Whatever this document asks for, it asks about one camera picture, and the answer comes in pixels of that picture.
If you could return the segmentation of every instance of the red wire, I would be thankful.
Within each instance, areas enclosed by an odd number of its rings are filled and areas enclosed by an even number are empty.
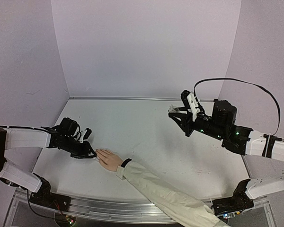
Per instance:
[[[56,208],[60,211],[61,215],[64,216],[64,214],[63,214],[62,211],[60,210],[59,204],[56,203],[55,201],[54,201],[54,204],[55,204]]]

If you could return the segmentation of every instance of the fingers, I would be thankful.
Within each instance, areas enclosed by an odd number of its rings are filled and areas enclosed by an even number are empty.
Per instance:
[[[113,155],[113,152],[111,152],[110,150],[105,150],[108,154]]]
[[[109,150],[104,150],[104,149],[101,149],[101,151],[107,155],[112,155],[113,153],[110,152]]]
[[[102,155],[100,152],[97,152],[96,151],[96,154],[97,154],[97,156],[100,158],[100,160],[99,160],[99,162],[100,161],[104,161],[105,162],[105,160],[107,159],[104,155]]]
[[[106,153],[106,152],[104,152],[104,150],[96,150],[96,152],[97,153],[99,153],[99,154],[101,154],[101,155],[103,155],[104,157],[107,157],[107,156],[109,156],[109,154],[108,153]]]

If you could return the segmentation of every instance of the human arm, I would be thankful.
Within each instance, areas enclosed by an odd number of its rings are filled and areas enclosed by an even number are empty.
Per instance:
[[[136,162],[123,161],[107,150],[96,150],[100,164],[117,172],[172,219],[186,227],[227,227],[202,201],[176,189]]]

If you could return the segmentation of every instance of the human hand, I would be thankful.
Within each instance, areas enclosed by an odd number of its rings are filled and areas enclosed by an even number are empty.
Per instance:
[[[109,150],[97,149],[97,157],[99,158],[99,163],[109,171],[117,171],[118,166],[123,163],[123,160],[118,156],[110,152]]]

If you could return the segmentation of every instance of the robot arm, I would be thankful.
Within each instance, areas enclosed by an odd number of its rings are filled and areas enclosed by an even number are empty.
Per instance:
[[[214,102],[212,116],[205,114],[197,97],[185,90],[181,94],[184,107],[171,106],[169,117],[189,137],[198,131],[217,140],[222,147],[240,155],[256,155],[284,162],[284,138],[263,134],[235,125],[237,108],[226,100]],[[284,171],[276,176],[241,181],[232,197],[213,201],[215,215],[228,217],[254,206],[253,199],[284,190]]]
[[[20,186],[31,191],[33,198],[30,201],[39,205],[48,207],[60,198],[68,201],[69,197],[50,193],[48,181],[7,160],[4,153],[11,148],[58,148],[70,152],[74,158],[95,158],[97,155],[87,141],[90,134],[90,129],[82,132],[77,122],[69,118],[64,118],[60,125],[53,128],[0,126],[0,180],[9,186]]]
[[[284,138],[235,125],[237,108],[226,100],[215,101],[212,116],[208,116],[193,93],[184,91],[181,99],[184,107],[171,106],[169,117],[178,124],[186,136],[189,137],[193,131],[198,131],[222,140],[222,147],[233,153],[257,155],[284,162]]]

